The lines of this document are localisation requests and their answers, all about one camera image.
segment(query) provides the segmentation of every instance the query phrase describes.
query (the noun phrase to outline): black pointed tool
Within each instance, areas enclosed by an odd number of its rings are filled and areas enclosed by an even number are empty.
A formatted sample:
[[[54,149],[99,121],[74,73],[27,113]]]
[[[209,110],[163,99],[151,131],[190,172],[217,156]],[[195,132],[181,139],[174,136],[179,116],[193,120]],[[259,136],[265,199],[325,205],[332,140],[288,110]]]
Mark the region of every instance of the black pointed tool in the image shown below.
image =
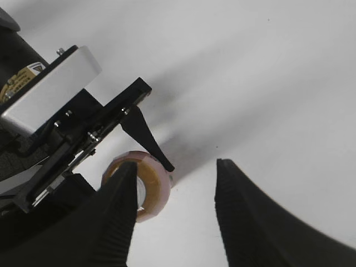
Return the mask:
[[[132,106],[121,121],[122,129],[143,146],[152,156],[158,159],[167,171],[174,171],[174,166],[169,162],[158,146],[155,138],[147,126],[145,118],[137,106]]]

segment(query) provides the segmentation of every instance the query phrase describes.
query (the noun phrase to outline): yellow label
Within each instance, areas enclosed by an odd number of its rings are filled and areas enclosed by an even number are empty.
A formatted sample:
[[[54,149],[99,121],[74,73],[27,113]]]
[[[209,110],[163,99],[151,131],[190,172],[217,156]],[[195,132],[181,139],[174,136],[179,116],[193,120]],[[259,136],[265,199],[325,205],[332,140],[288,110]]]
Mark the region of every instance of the yellow label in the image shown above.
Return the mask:
[[[42,63],[36,62],[20,70],[16,75],[12,76],[2,88],[0,92],[0,102],[5,103],[8,101],[44,69],[45,66]]]

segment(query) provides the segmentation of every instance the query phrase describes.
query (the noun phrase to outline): white surface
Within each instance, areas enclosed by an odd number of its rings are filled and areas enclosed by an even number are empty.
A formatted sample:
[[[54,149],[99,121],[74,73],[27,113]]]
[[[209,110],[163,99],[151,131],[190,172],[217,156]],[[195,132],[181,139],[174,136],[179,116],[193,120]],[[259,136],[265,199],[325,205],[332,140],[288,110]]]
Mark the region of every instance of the white surface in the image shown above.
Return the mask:
[[[177,167],[171,198],[135,227],[129,266],[227,266],[215,219],[215,159],[356,247],[356,2],[1,0],[48,61],[88,45],[103,103],[141,76],[142,110]],[[99,185],[139,149],[117,129],[82,166]]]

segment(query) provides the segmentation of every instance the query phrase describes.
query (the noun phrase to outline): metal plate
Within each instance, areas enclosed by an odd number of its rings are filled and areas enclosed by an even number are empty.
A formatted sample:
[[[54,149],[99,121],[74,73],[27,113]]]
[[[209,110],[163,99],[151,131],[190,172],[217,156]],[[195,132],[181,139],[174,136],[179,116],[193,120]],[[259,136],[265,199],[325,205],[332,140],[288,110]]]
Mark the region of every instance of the metal plate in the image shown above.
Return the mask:
[[[10,129],[28,137],[101,71],[89,49],[80,47],[9,106],[0,120]]]

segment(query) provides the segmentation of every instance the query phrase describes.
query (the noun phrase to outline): clear tape roll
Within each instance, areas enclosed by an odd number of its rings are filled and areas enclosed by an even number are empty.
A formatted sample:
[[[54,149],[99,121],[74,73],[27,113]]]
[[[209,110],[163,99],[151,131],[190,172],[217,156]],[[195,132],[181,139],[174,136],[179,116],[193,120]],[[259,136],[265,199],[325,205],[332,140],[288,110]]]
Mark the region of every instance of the clear tape roll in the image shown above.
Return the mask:
[[[130,151],[116,157],[105,171],[102,184],[115,173],[125,161],[137,163],[137,210],[138,223],[155,217],[166,205],[171,187],[171,175],[152,155],[143,151]]]

